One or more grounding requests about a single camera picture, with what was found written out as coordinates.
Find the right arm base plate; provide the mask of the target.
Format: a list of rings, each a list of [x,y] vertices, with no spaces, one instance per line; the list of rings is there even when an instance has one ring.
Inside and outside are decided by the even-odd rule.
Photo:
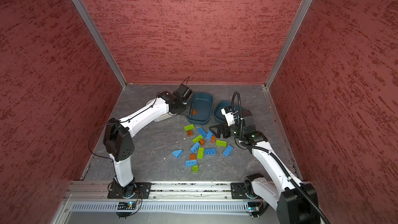
[[[261,198],[250,190],[248,190],[245,183],[230,183],[231,197],[234,200],[261,200]]]

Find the blue wedge lego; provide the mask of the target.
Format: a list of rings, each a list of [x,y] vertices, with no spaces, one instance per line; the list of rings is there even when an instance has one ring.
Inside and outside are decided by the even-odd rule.
[[[174,150],[174,151],[172,152],[172,155],[173,155],[176,159],[178,159],[178,158],[182,155],[182,153],[183,153],[183,150],[182,150],[182,149],[179,149],[179,150]]]

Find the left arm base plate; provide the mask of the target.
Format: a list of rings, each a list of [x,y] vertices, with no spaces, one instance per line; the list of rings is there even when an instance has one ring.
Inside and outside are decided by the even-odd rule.
[[[121,187],[116,181],[108,185],[108,199],[148,199],[152,183],[131,182]]]

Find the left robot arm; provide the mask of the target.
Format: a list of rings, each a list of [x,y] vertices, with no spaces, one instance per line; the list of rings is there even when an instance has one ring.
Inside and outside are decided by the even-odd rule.
[[[193,91],[180,84],[174,92],[157,93],[149,105],[119,120],[111,118],[106,124],[103,144],[113,163],[115,177],[112,186],[125,199],[139,193],[132,172],[131,155],[135,150],[132,138],[145,126],[162,115],[193,114],[189,102]]]

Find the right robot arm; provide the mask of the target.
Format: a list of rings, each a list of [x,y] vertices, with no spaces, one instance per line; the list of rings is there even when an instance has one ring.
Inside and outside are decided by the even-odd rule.
[[[234,137],[236,145],[246,148],[272,180],[270,184],[260,174],[247,177],[246,194],[264,200],[281,224],[325,224],[315,188],[303,183],[279,159],[265,135],[256,130],[252,113],[227,106],[221,114],[226,120],[215,126],[214,135]]]

